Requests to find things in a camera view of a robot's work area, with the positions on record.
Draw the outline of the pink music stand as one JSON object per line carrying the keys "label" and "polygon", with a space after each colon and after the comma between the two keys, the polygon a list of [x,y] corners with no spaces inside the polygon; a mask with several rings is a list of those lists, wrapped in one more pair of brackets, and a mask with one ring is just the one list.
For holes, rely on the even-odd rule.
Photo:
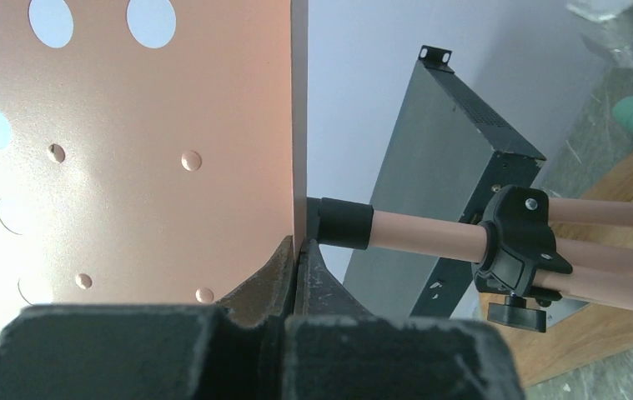
{"label": "pink music stand", "polygon": [[0,1],[0,330],[211,303],[304,235],[303,6]]}

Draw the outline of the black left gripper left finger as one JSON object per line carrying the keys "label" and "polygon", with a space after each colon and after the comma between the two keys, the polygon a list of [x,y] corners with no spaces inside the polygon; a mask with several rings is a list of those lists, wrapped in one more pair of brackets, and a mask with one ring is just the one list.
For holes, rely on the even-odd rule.
{"label": "black left gripper left finger", "polygon": [[0,399],[278,399],[291,237],[212,305],[48,304],[0,332]]}

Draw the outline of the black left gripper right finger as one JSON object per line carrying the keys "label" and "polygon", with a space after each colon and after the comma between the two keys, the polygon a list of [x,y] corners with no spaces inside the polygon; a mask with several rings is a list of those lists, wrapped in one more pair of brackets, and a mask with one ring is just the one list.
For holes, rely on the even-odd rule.
{"label": "black left gripper right finger", "polygon": [[371,315],[307,241],[284,328],[286,399],[522,399],[498,331],[476,320]]}

